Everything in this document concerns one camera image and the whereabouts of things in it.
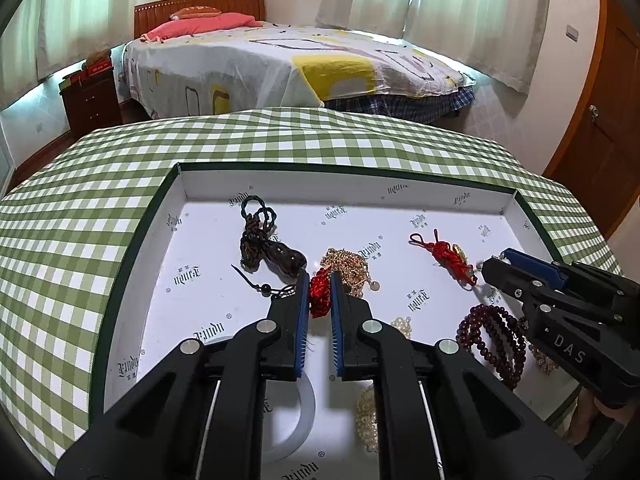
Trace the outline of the red knot gold charm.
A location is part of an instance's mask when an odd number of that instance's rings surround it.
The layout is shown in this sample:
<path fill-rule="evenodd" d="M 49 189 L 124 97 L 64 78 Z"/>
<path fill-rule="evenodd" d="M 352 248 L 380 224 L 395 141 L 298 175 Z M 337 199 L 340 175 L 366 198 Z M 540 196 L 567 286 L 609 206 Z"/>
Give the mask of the red knot gold charm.
<path fill-rule="evenodd" d="M 441 240 L 438 231 L 433 232 L 434 240 L 427 242 L 420 233 L 409 235 L 409 244 L 422 247 L 435 261 L 463 288 L 477 285 L 474 268 L 466 260 L 465 254 L 456 244 Z"/>

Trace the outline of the pale jade bangle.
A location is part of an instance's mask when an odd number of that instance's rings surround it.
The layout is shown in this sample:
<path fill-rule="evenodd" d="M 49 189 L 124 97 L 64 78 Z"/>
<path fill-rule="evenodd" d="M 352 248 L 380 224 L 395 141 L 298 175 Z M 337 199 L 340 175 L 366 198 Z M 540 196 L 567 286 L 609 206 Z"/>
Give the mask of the pale jade bangle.
<path fill-rule="evenodd" d="M 296 382 L 267 382 L 262 404 L 262 463 L 271 465 L 297 452 L 316 418 L 316 396 L 306 373 Z"/>

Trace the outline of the red tassel gold charm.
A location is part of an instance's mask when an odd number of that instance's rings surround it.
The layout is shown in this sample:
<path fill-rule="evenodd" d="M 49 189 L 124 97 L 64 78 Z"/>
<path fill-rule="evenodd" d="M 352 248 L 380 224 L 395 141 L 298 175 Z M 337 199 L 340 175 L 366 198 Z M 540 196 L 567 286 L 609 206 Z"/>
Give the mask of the red tassel gold charm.
<path fill-rule="evenodd" d="M 320 268 L 309 282 L 309 312 L 312 318 L 323 318 L 331 309 L 330 272 Z"/>

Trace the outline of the green white jewelry tray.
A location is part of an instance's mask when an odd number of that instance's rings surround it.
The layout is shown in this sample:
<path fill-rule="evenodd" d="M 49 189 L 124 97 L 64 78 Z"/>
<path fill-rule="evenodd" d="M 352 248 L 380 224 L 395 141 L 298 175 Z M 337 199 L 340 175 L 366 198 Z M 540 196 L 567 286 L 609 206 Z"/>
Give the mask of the green white jewelry tray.
<path fill-rule="evenodd" d="M 300 292 L 295 382 L 267 382 L 266 479 L 378 476 L 373 388 L 335 371 L 329 279 L 410 340 L 454 336 L 476 304 L 520 305 L 480 268 L 515 249 L 559 259 L 514 188 L 384 170 L 179 162 L 153 192 L 108 297 L 92 372 L 98 419 L 177 344 L 224 342 Z"/>

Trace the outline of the brown wooden door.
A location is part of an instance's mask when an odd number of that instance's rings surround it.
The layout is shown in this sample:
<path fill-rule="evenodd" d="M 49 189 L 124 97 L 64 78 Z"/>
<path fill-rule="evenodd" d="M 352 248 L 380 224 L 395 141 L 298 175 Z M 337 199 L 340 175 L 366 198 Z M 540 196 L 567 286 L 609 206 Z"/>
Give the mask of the brown wooden door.
<path fill-rule="evenodd" d="M 582 94 L 544 176 L 561 183 L 610 238 L 639 198 L 639 32 L 618 0 L 600 0 Z"/>

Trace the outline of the green checkered tablecloth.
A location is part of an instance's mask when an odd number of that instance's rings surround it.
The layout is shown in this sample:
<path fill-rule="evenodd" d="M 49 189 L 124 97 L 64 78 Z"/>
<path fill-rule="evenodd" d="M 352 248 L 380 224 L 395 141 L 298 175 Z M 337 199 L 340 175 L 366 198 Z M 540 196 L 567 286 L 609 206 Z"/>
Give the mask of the green checkered tablecloth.
<path fill-rule="evenodd" d="M 620 270 L 567 188 L 477 136 L 294 107 L 96 130 L 1 202 L 1 405 L 45 471 L 88 427 L 108 296 L 146 206 L 179 162 L 404 170 L 513 188 L 564 260 Z"/>

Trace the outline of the right white curtain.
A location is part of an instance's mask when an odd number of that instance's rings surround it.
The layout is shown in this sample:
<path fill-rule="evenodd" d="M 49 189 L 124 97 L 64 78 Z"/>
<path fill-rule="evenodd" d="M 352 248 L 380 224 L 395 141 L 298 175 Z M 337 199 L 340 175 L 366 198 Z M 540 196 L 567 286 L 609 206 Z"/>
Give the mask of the right white curtain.
<path fill-rule="evenodd" d="M 322 0 L 317 21 L 439 53 L 529 92 L 549 0 Z"/>

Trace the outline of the white curtain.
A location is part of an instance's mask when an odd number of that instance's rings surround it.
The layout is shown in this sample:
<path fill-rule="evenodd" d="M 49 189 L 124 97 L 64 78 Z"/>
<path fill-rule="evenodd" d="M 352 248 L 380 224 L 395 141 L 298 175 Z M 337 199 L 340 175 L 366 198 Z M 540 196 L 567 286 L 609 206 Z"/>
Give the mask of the white curtain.
<path fill-rule="evenodd" d="M 549 0 L 322 0 L 317 21 L 439 53 L 529 92 Z"/>
<path fill-rule="evenodd" d="M 134 0 L 23 0 L 1 35 L 1 107 L 134 36 Z"/>

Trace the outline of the dark wooden nightstand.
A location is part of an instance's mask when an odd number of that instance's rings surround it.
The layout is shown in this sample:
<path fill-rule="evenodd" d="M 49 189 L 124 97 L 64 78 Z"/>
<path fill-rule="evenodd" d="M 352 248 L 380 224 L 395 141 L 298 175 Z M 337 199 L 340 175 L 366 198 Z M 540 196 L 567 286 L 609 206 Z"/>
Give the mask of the dark wooden nightstand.
<path fill-rule="evenodd" d="M 96 129 L 122 124 L 114 70 L 81 78 L 81 72 L 67 75 L 58 85 L 70 132 L 76 140 Z"/>

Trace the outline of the bed with patterned sheet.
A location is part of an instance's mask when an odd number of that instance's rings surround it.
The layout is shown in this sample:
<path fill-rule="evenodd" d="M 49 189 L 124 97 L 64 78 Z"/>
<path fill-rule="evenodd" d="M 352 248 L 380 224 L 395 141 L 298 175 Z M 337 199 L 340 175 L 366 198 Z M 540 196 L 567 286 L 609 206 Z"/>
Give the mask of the bed with patterned sheet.
<path fill-rule="evenodd" d="M 137 39 L 122 73 L 154 118 L 326 107 L 429 124 L 474 100 L 470 76 L 405 41 L 312 26 Z"/>

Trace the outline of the red boxes on nightstand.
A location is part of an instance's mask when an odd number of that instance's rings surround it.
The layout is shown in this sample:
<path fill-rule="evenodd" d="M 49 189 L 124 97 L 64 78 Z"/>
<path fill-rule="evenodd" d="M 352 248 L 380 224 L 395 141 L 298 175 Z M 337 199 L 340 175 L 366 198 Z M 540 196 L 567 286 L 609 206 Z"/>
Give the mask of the red boxes on nightstand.
<path fill-rule="evenodd" d="M 92 52 L 85 62 L 81 64 L 80 70 L 76 70 L 71 74 L 63 77 L 62 81 L 58 84 L 60 90 L 64 90 L 74 84 L 80 84 L 81 86 L 92 77 L 105 72 L 113 67 L 112 62 L 112 50 L 104 49 L 96 52 Z"/>

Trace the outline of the pink pillow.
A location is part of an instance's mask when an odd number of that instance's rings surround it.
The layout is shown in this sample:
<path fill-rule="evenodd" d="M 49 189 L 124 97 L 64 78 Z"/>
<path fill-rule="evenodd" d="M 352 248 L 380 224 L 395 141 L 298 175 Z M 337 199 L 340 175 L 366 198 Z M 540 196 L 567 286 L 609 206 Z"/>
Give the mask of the pink pillow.
<path fill-rule="evenodd" d="M 141 35 L 143 42 L 164 42 L 168 39 L 182 36 L 194 36 L 217 30 L 229 30 L 241 27 L 262 27 L 262 22 L 257 21 L 253 15 L 228 12 L 215 16 L 203 16 L 202 18 L 183 18 L 182 20 L 170 20 L 158 25 Z"/>

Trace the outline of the red embroidered cushion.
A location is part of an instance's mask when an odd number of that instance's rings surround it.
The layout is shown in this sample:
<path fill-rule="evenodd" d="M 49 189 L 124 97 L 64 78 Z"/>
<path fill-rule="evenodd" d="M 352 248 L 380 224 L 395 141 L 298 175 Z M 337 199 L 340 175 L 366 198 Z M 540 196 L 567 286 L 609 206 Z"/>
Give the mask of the red embroidered cushion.
<path fill-rule="evenodd" d="M 221 10 L 214 6 L 187 6 L 169 15 L 171 21 L 192 20 L 192 18 L 216 18 Z"/>

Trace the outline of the left white curtain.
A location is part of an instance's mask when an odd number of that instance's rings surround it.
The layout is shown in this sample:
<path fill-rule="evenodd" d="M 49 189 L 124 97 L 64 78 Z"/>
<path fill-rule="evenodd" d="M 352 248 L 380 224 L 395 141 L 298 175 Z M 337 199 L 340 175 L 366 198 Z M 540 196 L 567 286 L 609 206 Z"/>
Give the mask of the left white curtain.
<path fill-rule="evenodd" d="M 23 0 L 1 35 L 1 107 L 134 36 L 134 0 Z"/>

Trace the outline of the wall light switch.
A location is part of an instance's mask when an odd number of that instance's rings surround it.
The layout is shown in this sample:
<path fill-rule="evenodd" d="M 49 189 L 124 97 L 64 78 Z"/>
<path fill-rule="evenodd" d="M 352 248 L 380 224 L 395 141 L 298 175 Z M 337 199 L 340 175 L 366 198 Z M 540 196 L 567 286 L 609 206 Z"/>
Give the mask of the wall light switch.
<path fill-rule="evenodd" d="M 572 25 L 567 25 L 566 26 L 566 31 L 565 31 L 565 35 L 570 38 L 570 40 L 577 42 L 579 39 L 579 32 L 576 28 L 574 28 Z"/>

